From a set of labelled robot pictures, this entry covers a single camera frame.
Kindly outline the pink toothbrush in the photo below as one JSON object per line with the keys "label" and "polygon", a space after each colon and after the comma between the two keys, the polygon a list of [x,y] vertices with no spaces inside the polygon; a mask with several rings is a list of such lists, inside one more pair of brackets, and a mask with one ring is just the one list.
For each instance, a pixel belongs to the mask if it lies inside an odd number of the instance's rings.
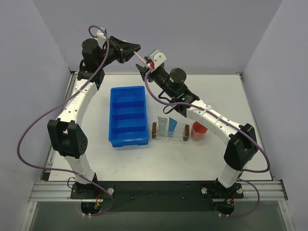
{"label": "pink toothbrush", "polygon": [[134,56],[136,56],[136,57],[141,61],[141,63],[143,64],[143,66],[148,67],[147,64],[146,64],[145,58],[142,58],[142,57],[138,54],[138,52],[135,52],[135,55],[134,55]]}

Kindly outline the white toothpaste tube green cap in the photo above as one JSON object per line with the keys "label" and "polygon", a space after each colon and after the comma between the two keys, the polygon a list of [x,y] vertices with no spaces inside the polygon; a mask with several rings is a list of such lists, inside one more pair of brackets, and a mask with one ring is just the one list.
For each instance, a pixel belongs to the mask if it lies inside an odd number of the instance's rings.
{"label": "white toothpaste tube green cap", "polygon": [[168,119],[160,116],[158,116],[157,119],[158,119],[158,134],[160,136],[165,136]]}

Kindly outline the blue toothpaste tube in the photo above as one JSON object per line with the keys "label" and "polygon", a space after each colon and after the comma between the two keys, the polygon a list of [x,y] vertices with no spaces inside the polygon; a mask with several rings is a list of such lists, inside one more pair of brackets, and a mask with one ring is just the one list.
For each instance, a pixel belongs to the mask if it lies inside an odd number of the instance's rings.
{"label": "blue toothpaste tube", "polygon": [[175,132],[175,128],[177,126],[177,121],[173,118],[169,118],[169,124],[168,124],[168,136],[172,137]]}

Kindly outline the pink plastic cup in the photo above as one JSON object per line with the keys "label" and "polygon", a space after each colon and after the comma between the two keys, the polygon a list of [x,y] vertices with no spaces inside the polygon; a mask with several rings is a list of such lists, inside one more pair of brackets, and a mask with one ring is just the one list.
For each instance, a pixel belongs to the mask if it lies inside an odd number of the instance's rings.
{"label": "pink plastic cup", "polygon": [[194,122],[192,125],[191,137],[194,141],[201,141],[205,137],[207,131],[208,129],[206,127],[198,122]]}

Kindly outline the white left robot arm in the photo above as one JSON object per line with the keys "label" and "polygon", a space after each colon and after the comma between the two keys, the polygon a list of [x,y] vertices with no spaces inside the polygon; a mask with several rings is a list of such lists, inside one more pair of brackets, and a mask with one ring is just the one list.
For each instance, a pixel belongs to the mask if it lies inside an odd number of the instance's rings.
{"label": "white left robot arm", "polygon": [[86,157],[88,139],[80,124],[86,109],[99,90],[103,78],[103,68],[113,61],[123,64],[141,49],[139,44],[119,40],[113,36],[99,42],[89,38],[82,42],[83,59],[72,92],[63,111],[55,120],[47,124],[51,145],[70,165],[75,175],[77,190],[93,198],[98,194],[97,176]]}

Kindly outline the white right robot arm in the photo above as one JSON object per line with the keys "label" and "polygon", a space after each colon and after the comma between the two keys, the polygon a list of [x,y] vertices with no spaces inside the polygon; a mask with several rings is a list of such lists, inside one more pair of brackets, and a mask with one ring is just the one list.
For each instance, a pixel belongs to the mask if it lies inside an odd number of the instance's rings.
{"label": "white right robot arm", "polygon": [[226,165],[217,180],[226,189],[233,186],[245,165],[258,152],[254,127],[230,121],[206,105],[185,85],[187,75],[184,70],[174,68],[168,73],[161,65],[150,72],[148,67],[136,67],[145,83],[155,82],[162,89],[162,93],[170,97],[167,102],[173,110],[198,122],[223,141],[227,146],[224,154]]}

